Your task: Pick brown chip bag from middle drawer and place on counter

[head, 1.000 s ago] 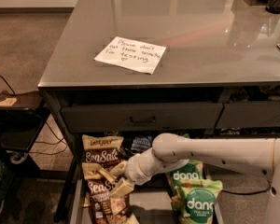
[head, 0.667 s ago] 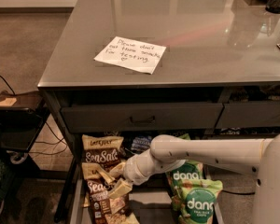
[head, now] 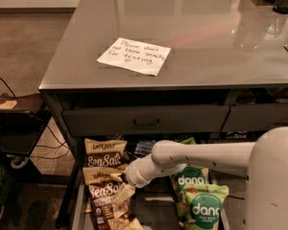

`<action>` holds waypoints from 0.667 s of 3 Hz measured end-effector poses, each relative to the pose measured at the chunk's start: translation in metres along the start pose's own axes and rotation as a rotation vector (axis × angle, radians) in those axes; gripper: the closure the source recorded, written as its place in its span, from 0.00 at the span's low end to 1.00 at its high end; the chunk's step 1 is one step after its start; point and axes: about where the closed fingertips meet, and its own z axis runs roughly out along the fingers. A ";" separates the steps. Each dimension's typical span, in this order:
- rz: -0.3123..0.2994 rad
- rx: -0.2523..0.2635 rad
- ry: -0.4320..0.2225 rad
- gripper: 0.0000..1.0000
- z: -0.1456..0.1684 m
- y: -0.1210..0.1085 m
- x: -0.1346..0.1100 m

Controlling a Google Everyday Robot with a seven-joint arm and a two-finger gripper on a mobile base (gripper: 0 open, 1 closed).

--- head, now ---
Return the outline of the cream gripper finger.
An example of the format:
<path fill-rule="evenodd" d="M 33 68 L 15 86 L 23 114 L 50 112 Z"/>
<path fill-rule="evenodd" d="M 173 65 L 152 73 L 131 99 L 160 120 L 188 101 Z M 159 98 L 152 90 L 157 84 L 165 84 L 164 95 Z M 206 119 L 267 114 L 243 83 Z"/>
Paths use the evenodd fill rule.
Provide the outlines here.
<path fill-rule="evenodd" d="M 135 193 L 135 187 L 130 184 L 123 183 L 117 194 L 111 199 L 113 204 L 121 204 L 123 201 L 129 199 Z"/>

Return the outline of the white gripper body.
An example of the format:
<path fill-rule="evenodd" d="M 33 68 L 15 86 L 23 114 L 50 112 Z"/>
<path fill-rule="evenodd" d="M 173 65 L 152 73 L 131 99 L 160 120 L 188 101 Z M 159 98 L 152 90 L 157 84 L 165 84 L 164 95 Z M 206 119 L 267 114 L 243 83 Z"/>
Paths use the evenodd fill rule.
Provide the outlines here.
<path fill-rule="evenodd" d="M 126 170 L 126 179 L 136 188 L 143 188 L 157 177 L 162 177 L 164 169 L 153 160 L 151 154 L 132 161 Z"/>

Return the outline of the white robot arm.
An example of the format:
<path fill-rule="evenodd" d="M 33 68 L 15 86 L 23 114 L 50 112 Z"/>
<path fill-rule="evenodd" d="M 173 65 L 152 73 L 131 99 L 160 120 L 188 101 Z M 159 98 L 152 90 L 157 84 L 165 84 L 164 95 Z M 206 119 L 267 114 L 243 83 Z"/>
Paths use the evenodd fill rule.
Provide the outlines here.
<path fill-rule="evenodd" d="M 244 230 L 288 230 L 288 126 L 271 129 L 255 142 L 184 145 L 161 140 L 149 155 L 128 165 L 126 179 L 143 188 L 185 164 L 246 179 Z"/>

